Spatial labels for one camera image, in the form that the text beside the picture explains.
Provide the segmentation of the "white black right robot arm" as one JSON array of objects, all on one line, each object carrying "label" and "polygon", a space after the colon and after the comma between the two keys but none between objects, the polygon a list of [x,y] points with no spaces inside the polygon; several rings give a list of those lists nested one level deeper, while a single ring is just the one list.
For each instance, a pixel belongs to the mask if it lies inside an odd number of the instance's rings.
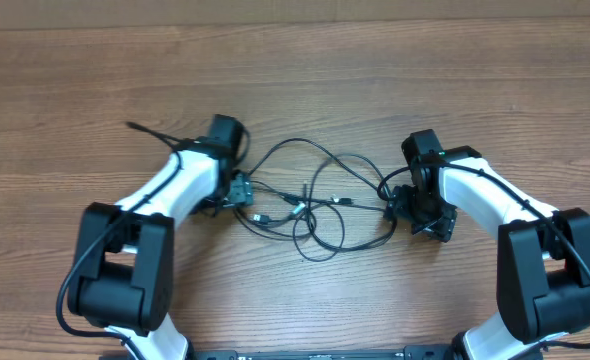
[{"label": "white black right robot arm", "polygon": [[469,146],[405,144],[409,185],[386,197],[414,233],[447,242],[458,211],[497,242],[497,312],[436,347],[443,359],[540,359],[590,349],[590,215],[519,190]]}]

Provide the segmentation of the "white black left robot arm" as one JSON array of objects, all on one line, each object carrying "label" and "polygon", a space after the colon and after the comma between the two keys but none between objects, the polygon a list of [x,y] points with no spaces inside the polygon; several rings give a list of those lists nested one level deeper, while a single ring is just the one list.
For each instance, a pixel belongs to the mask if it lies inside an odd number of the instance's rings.
[{"label": "white black left robot arm", "polygon": [[204,202],[221,203],[239,161],[237,136],[169,143],[166,164],[133,194],[84,211],[74,260],[56,300],[71,335],[114,338],[133,359],[189,359],[169,314],[176,229]]}]

